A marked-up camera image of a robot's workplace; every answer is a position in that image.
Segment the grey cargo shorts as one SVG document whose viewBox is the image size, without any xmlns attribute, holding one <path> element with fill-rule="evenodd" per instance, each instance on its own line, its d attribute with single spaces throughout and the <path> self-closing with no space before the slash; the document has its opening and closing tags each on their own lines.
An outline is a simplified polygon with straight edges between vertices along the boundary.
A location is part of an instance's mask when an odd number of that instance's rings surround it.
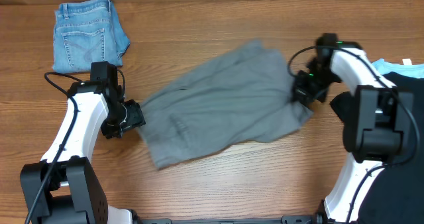
<svg viewBox="0 0 424 224">
<path fill-rule="evenodd" d="M 147 98 L 138 133 L 158 169 L 239 142 L 272 142 L 302 128 L 313 114 L 293 101 L 292 85 L 281 52 L 254 40 Z"/>
</svg>

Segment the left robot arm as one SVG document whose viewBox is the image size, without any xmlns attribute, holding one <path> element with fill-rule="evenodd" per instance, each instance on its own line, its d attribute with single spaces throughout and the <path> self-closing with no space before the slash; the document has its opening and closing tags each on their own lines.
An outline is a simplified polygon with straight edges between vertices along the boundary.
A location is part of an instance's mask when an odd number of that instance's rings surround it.
<svg viewBox="0 0 424 224">
<path fill-rule="evenodd" d="M 90 79 L 76 79 L 63 93 L 68 107 L 54 142 L 39 162 L 21 170 L 26 223 L 140 223 L 135 211 L 108 204 L 91 165 L 99 134 L 121 138 L 145 124 L 140 105 L 124 98 L 122 71 L 94 62 Z"/>
</svg>

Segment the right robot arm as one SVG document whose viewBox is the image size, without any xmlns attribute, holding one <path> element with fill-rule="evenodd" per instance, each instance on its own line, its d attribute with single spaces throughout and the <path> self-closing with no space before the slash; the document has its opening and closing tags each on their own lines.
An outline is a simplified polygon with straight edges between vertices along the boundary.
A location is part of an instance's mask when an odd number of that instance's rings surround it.
<svg viewBox="0 0 424 224">
<path fill-rule="evenodd" d="M 353 97 L 347 105 L 343 144 L 348 152 L 331 193 L 309 216 L 283 217 L 283 223 L 356 223 L 358 210 L 382 170 L 403 166 L 396 162 L 407 147 L 409 134 L 420 133 L 412 115 L 413 94 L 381 75 L 357 42 L 324 33 L 312 47 L 315 57 L 307 70 L 294 75 L 293 101 L 308 106 L 326 100 L 329 86 L 345 83 Z"/>
</svg>

